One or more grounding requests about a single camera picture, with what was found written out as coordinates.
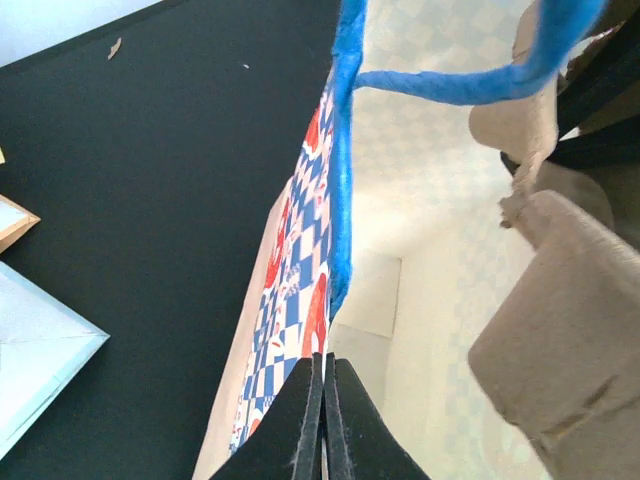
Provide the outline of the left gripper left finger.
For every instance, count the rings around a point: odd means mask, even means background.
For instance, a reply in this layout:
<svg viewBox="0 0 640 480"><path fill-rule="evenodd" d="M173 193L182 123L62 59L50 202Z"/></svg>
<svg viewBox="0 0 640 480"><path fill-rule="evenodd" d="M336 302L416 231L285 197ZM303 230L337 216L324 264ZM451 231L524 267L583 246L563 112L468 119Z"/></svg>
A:
<svg viewBox="0 0 640 480"><path fill-rule="evenodd" d="M322 356L300 359L262 422L212 480L321 477Z"/></svg>

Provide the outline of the blue checkered paper bag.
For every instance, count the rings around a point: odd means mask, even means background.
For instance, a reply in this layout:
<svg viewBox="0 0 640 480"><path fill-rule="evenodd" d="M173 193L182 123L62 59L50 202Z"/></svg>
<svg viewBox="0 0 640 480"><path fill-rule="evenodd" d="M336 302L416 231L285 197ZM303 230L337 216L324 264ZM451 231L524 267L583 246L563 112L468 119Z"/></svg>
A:
<svg viewBox="0 0 640 480"><path fill-rule="evenodd" d="M361 72L470 72L511 60L533 1L368 1ZM432 479L550 479L493 410L467 353L532 253L499 227L510 178L472 138L470 107L353 94L353 277L329 349L347 358L395 439ZM284 192L268 215L192 479L229 457L231 393L248 360L258 278Z"/></svg>

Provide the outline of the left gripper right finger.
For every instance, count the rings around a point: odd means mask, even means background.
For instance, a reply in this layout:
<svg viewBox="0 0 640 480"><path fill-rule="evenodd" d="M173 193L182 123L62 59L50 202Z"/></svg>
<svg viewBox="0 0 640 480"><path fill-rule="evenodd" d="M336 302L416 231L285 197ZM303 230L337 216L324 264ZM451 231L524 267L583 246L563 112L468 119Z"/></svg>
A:
<svg viewBox="0 0 640 480"><path fill-rule="evenodd" d="M384 423L352 364L327 356L324 433L328 477L429 480Z"/></svg>

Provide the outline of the brown pulp cup carrier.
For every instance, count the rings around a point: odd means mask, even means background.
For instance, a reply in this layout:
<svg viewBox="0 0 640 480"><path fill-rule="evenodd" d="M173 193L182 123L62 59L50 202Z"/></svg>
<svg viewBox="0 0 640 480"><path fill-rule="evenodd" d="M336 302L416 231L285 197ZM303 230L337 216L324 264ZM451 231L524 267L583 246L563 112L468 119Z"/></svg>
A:
<svg viewBox="0 0 640 480"><path fill-rule="evenodd" d="M607 2L585 33L588 45L628 19L639 21L637 2ZM468 358L495 409L553 478L635 479L639 165L578 171L548 157L560 139L639 115L639 83L560 136L568 70L533 96L470 113L474 139L498 149L512 171L503 218L535 255Z"/></svg>

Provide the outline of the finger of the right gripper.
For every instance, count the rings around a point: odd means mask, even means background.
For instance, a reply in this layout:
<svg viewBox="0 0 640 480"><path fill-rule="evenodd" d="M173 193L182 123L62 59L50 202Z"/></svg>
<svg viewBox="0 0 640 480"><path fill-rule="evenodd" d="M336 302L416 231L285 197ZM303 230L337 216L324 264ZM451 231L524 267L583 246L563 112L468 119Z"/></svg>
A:
<svg viewBox="0 0 640 480"><path fill-rule="evenodd" d="M559 135L564 136L639 83L639 21L628 19L592 41L570 62L569 84L559 94ZM556 142L548 161L584 171L639 165L639 115Z"/></svg>

